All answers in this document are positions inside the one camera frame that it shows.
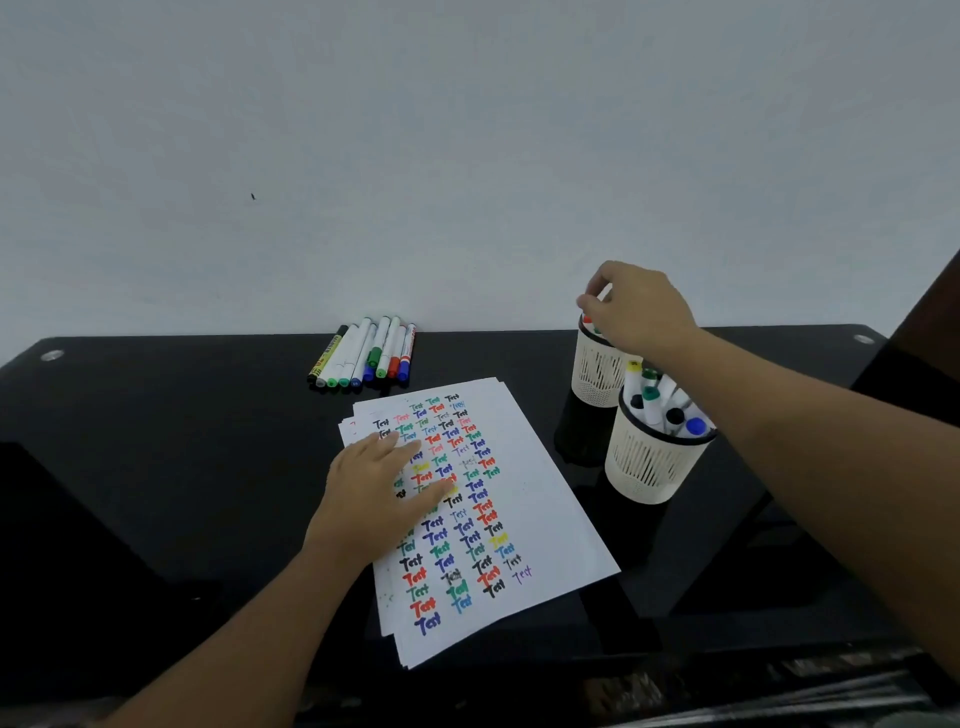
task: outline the marker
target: marker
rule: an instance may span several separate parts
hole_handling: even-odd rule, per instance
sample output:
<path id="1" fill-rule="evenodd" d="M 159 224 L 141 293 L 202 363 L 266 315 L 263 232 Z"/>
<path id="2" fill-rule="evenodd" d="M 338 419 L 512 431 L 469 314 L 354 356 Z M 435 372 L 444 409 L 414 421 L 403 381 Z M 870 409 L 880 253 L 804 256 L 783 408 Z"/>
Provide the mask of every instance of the marker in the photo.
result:
<path id="1" fill-rule="evenodd" d="M 380 363 L 380 354 L 383 353 L 383 343 L 387 340 L 387 331 L 390 328 L 390 317 L 384 316 L 376 325 L 376 336 L 373 339 L 373 348 L 367 355 L 367 363 L 374 369 Z"/>
<path id="2" fill-rule="evenodd" d="M 344 340 L 341 341 L 340 346 L 337 347 L 337 349 L 342 350 L 340 356 L 336 357 L 336 363 L 330 367 L 329 373 L 324 371 L 326 374 L 326 386 L 335 387 L 340 384 L 340 373 L 344 370 L 344 364 L 347 363 L 347 357 L 350 356 L 350 350 L 352 350 L 355 345 L 354 343 L 359 330 L 360 329 L 357 328 L 356 324 L 350 324 L 350 329 L 344 336 Z"/>
<path id="3" fill-rule="evenodd" d="M 353 374 L 350 377 L 350 386 L 363 386 L 363 372 L 367 367 L 367 354 L 373 348 L 373 338 L 376 336 L 376 324 L 370 324 L 367 329 L 367 335 L 364 337 L 363 346 L 360 347 L 360 355 L 357 356 L 357 363 L 353 365 Z"/>
<path id="4" fill-rule="evenodd" d="M 403 339 L 406 338 L 406 335 L 406 326 L 400 326 L 396 330 L 396 345 L 390 353 L 390 366 L 387 367 L 387 377 L 390 379 L 396 379 L 396 373 L 400 369 L 400 354 L 403 352 Z"/>
<path id="5" fill-rule="evenodd" d="M 343 324 L 340 328 L 337 329 L 337 332 L 333 334 L 333 338 L 330 339 L 330 343 L 326 345 L 324 353 L 320 355 L 320 358 L 317 359 L 317 363 L 313 365 L 313 369 L 310 370 L 310 374 L 306 376 L 306 380 L 311 384 L 315 383 L 318 387 L 325 387 L 326 382 L 321 380 L 317 381 L 317 377 L 320 376 L 320 372 L 324 370 L 326 362 L 330 360 L 330 357 L 335 351 L 337 351 L 337 346 L 340 344 L 340 341 L 344 338 L 344 334 L 349 330 L 349 326 Z"/>
<path id="6" fill-rule="evenodd" d="M 387 375 L 387 369 L 390 368 L 390 357 L 396 346 L 396 331 L 400 328 L 400 317 L 395 316 L 390 320 L 390 328 L 387 329 L 387 340 L 383 343 L 383 350 L 380 352 L 380 360 L 376 364 L 376 378 L 382 379 Z"/>
<path id="7" fill-rule="evenodd" d="M 706 434 L 707 423 L 705 423 L 699 417 L 694 417 L 692 420 L 687 420 L 686 424 L 680 428 L 680 432 L 677 433 L 677 437 L 703 437 Z"/>
<path id="8" fill-rule="evenodd" d="M 324 365 L 324 370 L 320 372 L 320 375 L 317 377 L 317 386 L 320 386 L 321 380 L 324 383 L 324 387 L 327 386 L 337 386 L 337 382 L 330 384 L 330 379 L 333 377 L 333 370 L 336 368 L 337 364 L 340 364 L 344 360 L 344 352 L 347 350 L 346 344 L 347 337 L 350 335 L 350 327 L 347 327 L 347 332 L 344 334 L 343 338 L 340 340 L 340 346 L 336 348 L 333 354 L 329 359 L 326 360 Z"/>
<path id="9" fill-rule="evenodd" d="M 350 386 L 353 370 L 356 369 L 357 359 L 360 358 L 360 350 L 363 349 L 363 344 L 367 341 L 367 332 L 371 326 L 373 326 L 373 321 L 369 318 L 364 318 L 364 320 L 360 322 L 360 326 L 357 327 L 356 335 L 353 338 L 353 345 L 347 350 L 347 355 L 344 358 L 344 368 L 340 372 L 341 387 Z"/>
<path id="10" fill-rule="evenodd" d="M 680 407 L 681 409 L 686 409 L 690 402 L 690 395 L 678 387 L 673 391 L 673 396 L 670 398 L 670 402 L 668 402 L 667 405 L 668 408 Z"/>
<path id="11" fill-rule="evenodd" d="M 713 423 L 713 420 L 711 420 L 707 415 L 705 415 L 704 411 L 700 407 L 698 407 L 696 404 L 691 404 L 686 409 L 685 414 L 688 420 L 692 420 L 693 418 L 697 418 L 698 420 L 703 420 L 704 424 L 707 425 L 707 427 L 709 427 L 710 429 L 716 429 L 717 427 L 717 425 Z"/>
<path id="12" fill-rule="evenodd" d="M 643 416 L 647 426 L 657 432 L 663 432 L 663 402 L 657 387 L 643 388 Z"/>
<path id="13" fill-rule="evenodd" d="M 657 370 L 650 369 L 649 367 L 644 367 L 643 372 L 640 374 L 640 378 L 643 379 L 640 391 L 642 392 L 644 387 L 653 387 L 657 389 Z"/>
<path id="14" fill-rule="evenodd" d="M 668 409 L 663 418 L 666 420 L 666 426 L 663 429 L 666 430 L 668 435 L 676 435 L 686 422 L 686 415 L 680 407 Z"/>
<path id="15" fill-rule="evenodd" d="M 627 409 L 630 410 L 630 413 L 634 417 L 646 424 L 647 420 L 643 416 L 643 395 L 633 395 L 630 398 L 630 404 L 627 405 Z"/>
<path id="16" fill-rule="evenodd" d="M 643 367 L 639 361 L 636 359 L 627 361 L 627 371 L 623 375 L 623 400 L 625 402 L 630 402 L 634 395 L 643 393 L 643 381 L 640 378 L 642 371 Z"/>
<path id="17" fill-rule="evenodd" d="M 406 381 L 410 378 L 410 357 L 414 353 L 414 337 L 417 336 L 417 327 L 407 324 L 407 335 L 403 337 L 403 349 L 400 351 L 400 370 L 396 378 Z"/>
<path id="18" fill-rule="evenodd" d="M 671 379 L 669 375 L 663 375 L 660 383 L 657 385 L 657 389 L 660 390 L 660 401 L 668 402 L 677 390 L 677 382 Z"/>

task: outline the blue marker cap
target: blue marker cap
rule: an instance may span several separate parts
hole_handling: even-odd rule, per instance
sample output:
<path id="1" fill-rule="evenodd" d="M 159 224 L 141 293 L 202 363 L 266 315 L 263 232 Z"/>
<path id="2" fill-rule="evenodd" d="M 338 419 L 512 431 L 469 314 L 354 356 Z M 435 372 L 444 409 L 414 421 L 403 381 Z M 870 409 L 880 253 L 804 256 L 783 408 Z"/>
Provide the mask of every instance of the blue marker cap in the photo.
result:
<path id="1" fill-rule="evenodd" d="M 709 429 L 707 427 L 707 423 L 705 423 L 699 417 L 694 417 L 687 420 L 686 425 L 684 426 L 686 427 L 687 432 L 689 432 L 691 435 L 696 435 L 697 437 L 706 435 L 707 430 Z"/>

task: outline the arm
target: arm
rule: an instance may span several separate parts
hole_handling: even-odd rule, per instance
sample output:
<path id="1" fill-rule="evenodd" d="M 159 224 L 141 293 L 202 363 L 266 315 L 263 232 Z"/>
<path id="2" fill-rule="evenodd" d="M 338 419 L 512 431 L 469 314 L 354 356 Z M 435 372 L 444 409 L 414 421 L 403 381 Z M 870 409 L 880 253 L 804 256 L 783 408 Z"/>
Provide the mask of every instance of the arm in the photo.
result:
<path id="1" fill-rule="evenodd" d="M 290 725 L 326 627 L 360 571 L 440 502 L 450 482 L 397 500 L 420 442 L 376 433 L 330 465 L 324 499 L 289 566 L 206 642 L 124 704 L 107 728 Z"/>
<path id="2" fill-rule="evenodd" d="M 598 301 L 608 282 L 614 295 Z M 960 676 L 960 429 L 718 339 L 657 271 L 604 263 L 577 303 L 619 349 L 668 372 L 797 522 Z"/>

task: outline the white paper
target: white paper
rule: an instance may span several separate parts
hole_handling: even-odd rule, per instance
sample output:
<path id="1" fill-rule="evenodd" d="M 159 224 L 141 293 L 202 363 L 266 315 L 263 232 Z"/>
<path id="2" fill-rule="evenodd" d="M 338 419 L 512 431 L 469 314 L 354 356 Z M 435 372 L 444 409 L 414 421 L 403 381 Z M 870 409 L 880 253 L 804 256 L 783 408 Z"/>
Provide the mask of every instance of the white paper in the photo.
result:
<path id="1" fill-rule="evenodd" d="M 414 495 L 428 474 L 423 487 L 457 477 L 457 490 L 437 512 L 374 565 L 381 630 L 395 635 L 404 665 L 619 571 L 502 383 L 368 400 L 354 411 L 356 439 L 396 428 L 402 438 L 423 441 L 398 492 Z"/>

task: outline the pen holder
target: pen holder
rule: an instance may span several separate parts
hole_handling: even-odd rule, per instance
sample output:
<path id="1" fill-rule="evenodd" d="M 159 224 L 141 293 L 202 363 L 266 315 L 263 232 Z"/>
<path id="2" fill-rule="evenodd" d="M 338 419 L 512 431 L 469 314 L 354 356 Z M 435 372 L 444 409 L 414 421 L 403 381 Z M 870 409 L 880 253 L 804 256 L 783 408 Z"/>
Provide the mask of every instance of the pen holder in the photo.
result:
<path id="1" fill-rule="evenodd" d="M 655 505 L 669 500 L 717 431 L 697 438 L 673 437 L 634 417 L 622 391 L 617 393 L 617 404 L 604 462 L 607 479 L 620 495 L 637 503 Z"/>
<path id="2" fill-rule="evenodd" d="M 626 371 L 624 353 L 603 337 L 588 331 L 583 316 L 578 329 L 570 389 L 579 400 L 594 407 L 616 407 Z"/>

